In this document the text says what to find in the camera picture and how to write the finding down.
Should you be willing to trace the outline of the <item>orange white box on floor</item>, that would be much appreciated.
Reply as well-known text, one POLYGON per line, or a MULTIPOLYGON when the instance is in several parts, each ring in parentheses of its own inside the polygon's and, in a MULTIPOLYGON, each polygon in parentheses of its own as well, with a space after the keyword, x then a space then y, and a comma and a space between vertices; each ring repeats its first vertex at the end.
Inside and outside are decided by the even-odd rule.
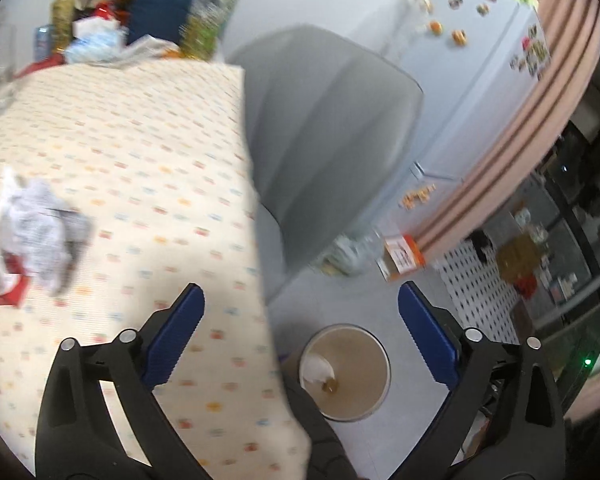
POLYGON ((384 280, 392 282, 423 268, 426 260, 414 238, 400 234, 384 238, 384 251, 377 265, 384 280))

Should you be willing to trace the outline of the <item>floral cream tablecloth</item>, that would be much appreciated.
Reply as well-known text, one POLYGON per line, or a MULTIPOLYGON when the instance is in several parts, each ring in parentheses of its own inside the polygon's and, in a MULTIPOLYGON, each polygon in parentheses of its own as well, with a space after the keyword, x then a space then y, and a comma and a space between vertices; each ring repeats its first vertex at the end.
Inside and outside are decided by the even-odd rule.
POLYGON ((243 99, 240 68, 191 60, 18 82, 0 115, 0 188, 5 168, 41 179, 93 226, 65 292, 31 287, 0 307, 0 435, 24 466, 58 344, 110 341, 195 283, 206 310, 155 391, 166 417, 214 478, 306 474, 310 440, 266 319, 243 99))

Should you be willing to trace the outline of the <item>crumpled printed paper ball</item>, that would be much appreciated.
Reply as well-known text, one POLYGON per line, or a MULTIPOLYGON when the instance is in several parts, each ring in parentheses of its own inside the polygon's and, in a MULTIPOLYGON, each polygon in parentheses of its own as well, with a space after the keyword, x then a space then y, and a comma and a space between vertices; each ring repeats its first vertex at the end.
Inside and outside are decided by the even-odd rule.
POLYGON ((57 196, 46 181, 27 180, 11 166, 3 168, 0 248, 20 259, 35 285, 52 296, 66 289, 91 232, 91 219, 57 196))

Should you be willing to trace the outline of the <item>clear bottle with yellow label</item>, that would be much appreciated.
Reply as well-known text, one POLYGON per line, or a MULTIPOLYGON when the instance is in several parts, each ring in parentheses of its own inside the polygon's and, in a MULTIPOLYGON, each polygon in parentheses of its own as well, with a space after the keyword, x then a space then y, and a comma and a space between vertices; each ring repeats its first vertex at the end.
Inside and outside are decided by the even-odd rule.
POLYGON ((226 11, 222 0, 192 0, 180 31, 180 50, 184 58, 212 59, 226 11))

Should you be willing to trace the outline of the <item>grey chair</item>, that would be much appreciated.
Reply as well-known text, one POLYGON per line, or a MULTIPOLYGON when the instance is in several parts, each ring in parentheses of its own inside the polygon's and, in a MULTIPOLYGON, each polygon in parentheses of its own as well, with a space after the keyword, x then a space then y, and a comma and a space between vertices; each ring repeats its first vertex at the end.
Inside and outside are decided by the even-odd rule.
POLYGON ((338 237, 373 229, 396 195, 424 92, 380 55, 312 25, 261 36, 227 61, 244 71, 263 296, 272 301, 338 237))

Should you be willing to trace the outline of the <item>torn red white carton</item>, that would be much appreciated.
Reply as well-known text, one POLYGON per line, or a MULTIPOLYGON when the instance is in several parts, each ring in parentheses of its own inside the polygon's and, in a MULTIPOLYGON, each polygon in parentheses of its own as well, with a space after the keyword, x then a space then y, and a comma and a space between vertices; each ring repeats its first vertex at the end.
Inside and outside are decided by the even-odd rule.
POLYGON ((0 247, 0 307, 19 309, 26 299, 29 283, 21 258, 0 247))

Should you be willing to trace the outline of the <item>blue tissue box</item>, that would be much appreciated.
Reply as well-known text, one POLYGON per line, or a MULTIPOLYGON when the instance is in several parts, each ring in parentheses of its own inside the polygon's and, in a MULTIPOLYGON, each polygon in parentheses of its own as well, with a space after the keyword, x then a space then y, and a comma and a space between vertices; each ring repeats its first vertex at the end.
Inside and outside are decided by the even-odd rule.
POLYGON ((72 33, 64 53, 67 64, 110 62, 125 46, 126 29, 117 20, 81 18, 72 24, 72 33))

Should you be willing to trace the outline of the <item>navy lunch bag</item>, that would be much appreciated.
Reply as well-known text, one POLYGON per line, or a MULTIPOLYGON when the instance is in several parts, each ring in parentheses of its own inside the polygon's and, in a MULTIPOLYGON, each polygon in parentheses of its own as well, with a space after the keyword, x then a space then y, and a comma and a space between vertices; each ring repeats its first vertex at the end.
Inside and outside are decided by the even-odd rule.
POLYGON ((126 43, 151 36, 178 44, 191 3, 192 0, 133 0, 126 43))

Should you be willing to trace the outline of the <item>white refrigerator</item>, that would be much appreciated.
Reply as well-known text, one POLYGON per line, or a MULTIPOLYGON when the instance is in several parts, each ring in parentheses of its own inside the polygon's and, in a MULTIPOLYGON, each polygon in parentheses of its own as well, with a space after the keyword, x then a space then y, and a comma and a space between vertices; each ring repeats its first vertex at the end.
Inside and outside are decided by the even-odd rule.
POLYGON ((550 62, 538 14, 517 0, 390 0, 350 37, 424 92, 400 184, 464 180, 550 62))

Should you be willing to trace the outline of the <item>round trash bin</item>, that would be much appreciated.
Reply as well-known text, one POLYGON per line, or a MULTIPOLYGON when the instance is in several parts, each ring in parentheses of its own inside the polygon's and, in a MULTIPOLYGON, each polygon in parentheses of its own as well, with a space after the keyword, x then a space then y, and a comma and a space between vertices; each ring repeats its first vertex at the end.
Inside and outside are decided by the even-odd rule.
POLYGON ((357 422, 376 412, 391 385, 388 353, 371 332, 334 324, 302 350, 298 375, 321 413, 333 422, 357 422))

